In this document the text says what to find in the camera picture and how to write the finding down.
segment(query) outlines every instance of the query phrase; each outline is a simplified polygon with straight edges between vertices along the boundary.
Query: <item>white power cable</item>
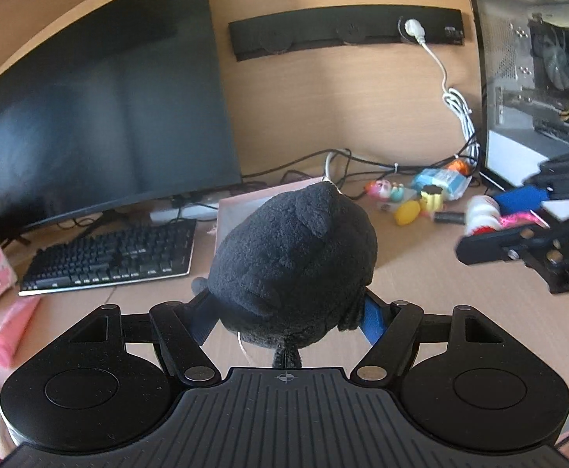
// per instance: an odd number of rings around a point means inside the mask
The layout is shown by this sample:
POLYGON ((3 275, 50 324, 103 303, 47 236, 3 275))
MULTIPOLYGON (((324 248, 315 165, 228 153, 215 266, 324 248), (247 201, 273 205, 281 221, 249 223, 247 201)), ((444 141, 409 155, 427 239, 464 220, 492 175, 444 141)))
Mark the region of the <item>white power cable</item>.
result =
POLYGON ((245 355, 246 359, 248 359, 249 365, 255 366, 256 364, 254 363, 254 359, 252 359, 252 356, 250 354, 248 354, 248 351, 245 350, 245 347, 243 346, 243 340, 241 339, 241 333, 237 333, 237 340, 239 341, 239 348, 243 352, 243 355, 245 355))
MULTIPOLYGON (((349 155, 351 158, 358 158, 360 160, 368 160, 368 158, 364 157, 364 156, 358 156, 356 154, 353 154, 349 149, 339 149, 339 151, 342 151, 343 153, 347 153, 347 155, 349 155)), ((326 156, 326 165, 324 168, 324 179, 327 179, 328 181, 332 181, 332 175, 330 173, 330 164, 332 163, 332 160, 334 159, 335 156, 339 156, 338 152, 334 152, 334 151, 330 151, 327 156, 326 156)), ((378 167, 379 169, 384 169, 388 172, 394 172, 394 170, 391 167, 383 167, 381 165, 377 165, 376 167, 378 167)))
POLYGON ((436 56, 433 51, 425 42, 425 29, 421 26, 421 23, 416 19, 408 19, 405 22, 405 31, 411 37, 421 45, 425 51, 436 61, 440 70, 442 70, 442 101, 449 108, 449 110, 455 114, 455 116, 460 120, 460 126, 462 127, 462 133, 464 135, 464 140, 470 142, 466 147, 464 154, 469 156, 473 163, 477 163, 479 160, 480 148, 477 140, 475 139, 475 127, 473 126, 473 121, 471 120, 470 107, 466 103, 464 96, 454 88, 447 88, 447 69, 445 65, 440 61, 438 56, 436 56))

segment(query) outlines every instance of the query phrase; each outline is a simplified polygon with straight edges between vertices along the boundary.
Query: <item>plush ear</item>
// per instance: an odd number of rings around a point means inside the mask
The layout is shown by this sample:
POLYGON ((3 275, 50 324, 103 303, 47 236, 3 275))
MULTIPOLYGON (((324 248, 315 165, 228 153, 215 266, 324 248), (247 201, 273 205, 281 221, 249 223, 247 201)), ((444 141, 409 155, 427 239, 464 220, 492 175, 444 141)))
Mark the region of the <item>plush ear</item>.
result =
POLYGON ((339 191, 330 181, 312 184, 296 197, 295 212, 298 220, 319 239, 325 239, 332 228, 333 209, 339 191))

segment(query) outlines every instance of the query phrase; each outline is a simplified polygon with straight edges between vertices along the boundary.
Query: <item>computer monitor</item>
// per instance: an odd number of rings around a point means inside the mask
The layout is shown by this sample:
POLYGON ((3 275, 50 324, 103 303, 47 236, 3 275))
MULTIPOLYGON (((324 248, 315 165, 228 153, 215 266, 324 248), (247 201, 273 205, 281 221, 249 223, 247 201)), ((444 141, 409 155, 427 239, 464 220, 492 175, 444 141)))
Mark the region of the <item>computer monitor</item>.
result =
POLYGON ((0 76, 15 233, 241 181, 208 0, 114 0, 0 76))
MULTIPOLYGON (((505 190, 569 153, 569 0, 471 2, 483 88, 482 177, 505 190)), ((544 208, 569 217, 569 201, 544 208)))

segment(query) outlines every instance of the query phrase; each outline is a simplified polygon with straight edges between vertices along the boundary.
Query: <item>mechanical keyboard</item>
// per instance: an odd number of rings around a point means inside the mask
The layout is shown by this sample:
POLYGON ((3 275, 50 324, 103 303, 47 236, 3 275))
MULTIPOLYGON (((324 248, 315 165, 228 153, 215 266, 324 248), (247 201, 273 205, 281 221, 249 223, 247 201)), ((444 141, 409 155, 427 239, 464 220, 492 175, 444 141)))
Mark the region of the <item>mechanical keyboard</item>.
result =
POLYGON ((20 296, 136 283, 189 274, 195 220, 135 226, 39 250, 20 296))

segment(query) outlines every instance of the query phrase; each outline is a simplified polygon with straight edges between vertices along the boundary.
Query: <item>black monitor screen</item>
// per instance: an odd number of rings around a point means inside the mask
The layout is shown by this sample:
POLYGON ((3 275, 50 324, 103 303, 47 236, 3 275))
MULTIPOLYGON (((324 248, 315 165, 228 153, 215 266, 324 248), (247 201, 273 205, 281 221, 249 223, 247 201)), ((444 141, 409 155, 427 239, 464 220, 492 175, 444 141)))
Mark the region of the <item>black monitor screen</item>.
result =
POLYGON ((208 0, 114 0, 0 76, 9 225, 239 181, 208 0))

